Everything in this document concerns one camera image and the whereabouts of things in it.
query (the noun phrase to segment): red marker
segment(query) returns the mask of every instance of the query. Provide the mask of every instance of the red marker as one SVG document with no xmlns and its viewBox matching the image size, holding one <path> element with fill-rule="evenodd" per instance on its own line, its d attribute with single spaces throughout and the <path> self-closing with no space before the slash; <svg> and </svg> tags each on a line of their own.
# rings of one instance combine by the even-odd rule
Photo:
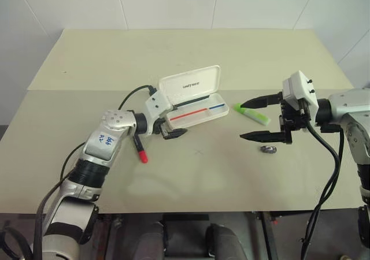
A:
<svg viewBox="0 0 370 260">
<path fill-rule="evenodd" d="M 134 143 L 135 143 L 135 147 L 136 147 L 136 150 L 139 154 L 139 157 L 141 159 L 141 161 L 146 164 L 148 163 L 148 157 L 146 156 L 146 153 L 145 153 L 145 150 L 144 150 L 144 147 L 140 141 L 140 138 L 139 138 L 139 135 L 138 134 L 134 134 L 134 136 L 132 137 L 133 140 L 134 140 Z"/>
</svg>

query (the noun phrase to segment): floor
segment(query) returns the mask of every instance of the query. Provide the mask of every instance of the floor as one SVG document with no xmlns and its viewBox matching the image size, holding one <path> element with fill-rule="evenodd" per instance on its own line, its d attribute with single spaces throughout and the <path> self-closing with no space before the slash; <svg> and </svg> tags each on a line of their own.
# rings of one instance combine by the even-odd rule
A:
<svg viewBox="0 0 370 260">
<path fill-rule="evenodd" d="M 6 128 L 0 126 L 0 138 Z M 125 214 L 123 226 L 117 231 L 117 239 L 112 259 L 129 259 L 136 238 L 153 221 L 158 221 L 162 214 Z M 305 225 L 309 214 L 296 214 L 277 219 L 273 224 L 276 248 L 279 259 L 299 259 L 301 243 L 299 239 L 304 235 Z M 0 228 L 5 221 L 18 229 L 27 238 L 33 241 L 34 215 L 30 214 L 0 214 Z M 248 260 L 267 259 L 261 223 L 253 213 L 227 212 L 209 213 L 209 222 L 223 224 L 232 229 L 239 237 Z M 96 250 L 99 246 L 98 236 L 102 230 L 102 222 L 97 223 L 94 238 L 82 246 L 81 260 L 97 259 Z M 12 249 L 18 252 L 14 241 L 7 237 L 6 241 Z M 308 259 L 337 260 L 340 255 L 346 254 L 352 259 L 370 259 L 370 251 L 361 247 L 357 233 L 357 209 L 326 210 L 320 214 L 317 229 L 314 234 Z M 8 259 L 0 250 L 0 260 Z"/>
</svg>

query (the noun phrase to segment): blue handwritting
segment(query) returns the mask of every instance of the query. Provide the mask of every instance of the blue handwritting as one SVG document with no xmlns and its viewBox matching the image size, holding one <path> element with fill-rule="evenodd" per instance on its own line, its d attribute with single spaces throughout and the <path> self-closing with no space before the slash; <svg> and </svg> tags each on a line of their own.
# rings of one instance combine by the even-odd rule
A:
<svg viewBox="0 0 370 260">
<path fill-rule="evenodd" d="M 112 142 L 113 142 L 114 140 L 111 138 L 111 137 L 108 137 L 107 138 L 107 140 L 106 140 L 106 142 L 105 142 L 105 144 L 107 145 L 107 146 L 110 146 L 111 144 L 112 144 Z"/>
</svg>

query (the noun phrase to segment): small metal object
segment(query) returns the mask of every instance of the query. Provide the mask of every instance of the small metal object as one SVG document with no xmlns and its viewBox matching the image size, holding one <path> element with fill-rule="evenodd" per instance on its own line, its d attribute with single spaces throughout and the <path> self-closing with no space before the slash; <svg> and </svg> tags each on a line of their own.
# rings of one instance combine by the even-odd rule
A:
<svg viewBox="0 0 370 260">
<path fill-rule="evenodd" d="M 274 154 L 277 152 L 277 148 L 275 146 L 261 146 L 260 149 L 263 153 Z"/>
</svg>

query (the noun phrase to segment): red stripe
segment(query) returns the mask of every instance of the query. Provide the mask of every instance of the red stripe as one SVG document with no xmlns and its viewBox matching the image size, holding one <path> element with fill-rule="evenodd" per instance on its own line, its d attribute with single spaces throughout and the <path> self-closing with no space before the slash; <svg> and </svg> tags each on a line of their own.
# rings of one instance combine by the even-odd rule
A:
<svg viewBox="0 0 370 260">
<path fill-rule="evenodd" d="M 187 114 L 182 114 L 181 116 L 173 117 L 173 118 L 170 118 L 169 120 L 177 120 L 178 118 L 190 116 L 191 114 L 196 114 L 196 113 L 199 113 L 199 112 L 202 112 L 202 111 L 205 111 L 205 110 L 208 110 L 208 108 L 200 109 L 200 110 L 190 112 L 190 113 L 187 113 Z"/>
</svg>

